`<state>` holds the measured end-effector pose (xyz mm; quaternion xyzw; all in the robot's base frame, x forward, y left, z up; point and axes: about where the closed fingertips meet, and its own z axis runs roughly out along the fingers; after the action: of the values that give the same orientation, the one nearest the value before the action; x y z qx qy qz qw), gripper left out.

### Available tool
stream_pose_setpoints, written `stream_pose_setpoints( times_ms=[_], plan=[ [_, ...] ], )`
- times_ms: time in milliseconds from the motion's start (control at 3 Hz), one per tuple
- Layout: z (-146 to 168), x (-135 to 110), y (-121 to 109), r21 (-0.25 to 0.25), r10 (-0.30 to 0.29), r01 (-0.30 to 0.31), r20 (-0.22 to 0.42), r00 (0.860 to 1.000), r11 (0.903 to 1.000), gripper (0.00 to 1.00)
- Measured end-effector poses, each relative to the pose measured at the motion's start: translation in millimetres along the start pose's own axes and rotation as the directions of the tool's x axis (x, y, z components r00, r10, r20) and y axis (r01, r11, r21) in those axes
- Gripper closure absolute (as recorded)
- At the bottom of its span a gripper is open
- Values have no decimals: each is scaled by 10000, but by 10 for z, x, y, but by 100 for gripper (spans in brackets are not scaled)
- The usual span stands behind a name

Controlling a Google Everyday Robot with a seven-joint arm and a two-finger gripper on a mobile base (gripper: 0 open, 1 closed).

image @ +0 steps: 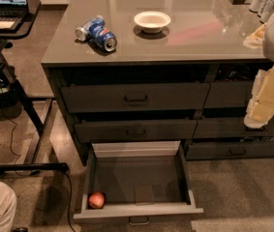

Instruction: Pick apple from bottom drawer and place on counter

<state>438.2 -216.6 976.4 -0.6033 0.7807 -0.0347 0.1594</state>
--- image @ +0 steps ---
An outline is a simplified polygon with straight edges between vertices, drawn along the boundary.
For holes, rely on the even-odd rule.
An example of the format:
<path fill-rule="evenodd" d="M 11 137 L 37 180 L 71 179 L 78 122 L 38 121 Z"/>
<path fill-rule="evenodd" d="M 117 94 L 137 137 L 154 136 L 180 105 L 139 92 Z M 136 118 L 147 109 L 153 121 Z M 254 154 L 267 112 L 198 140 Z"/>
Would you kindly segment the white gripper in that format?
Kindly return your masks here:
<path fill-rule="evenodd" d="M 251 94 L 244 124 L 251 129 L 260 129 L 274 116 L 274 66 L 269 71 L 258 71 Z"/>

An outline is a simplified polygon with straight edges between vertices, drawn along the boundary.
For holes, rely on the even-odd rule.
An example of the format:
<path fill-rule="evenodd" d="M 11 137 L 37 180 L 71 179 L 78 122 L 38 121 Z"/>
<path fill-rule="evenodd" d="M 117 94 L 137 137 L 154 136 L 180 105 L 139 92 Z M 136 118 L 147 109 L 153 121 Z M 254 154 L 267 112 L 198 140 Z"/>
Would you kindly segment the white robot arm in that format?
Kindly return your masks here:
<path fill-rule="evenodd" d="M 259 43 L 263 55 L 274 63 L 274 13 L 265 25 L 244 41 L 246 46 L 253 46 L 255 43 Z M 274 116 L 274 65 L 268 71 L 258 71 L 251 94 L 244 124 L 248 128 L 259 129 L 267 125 Z"/>

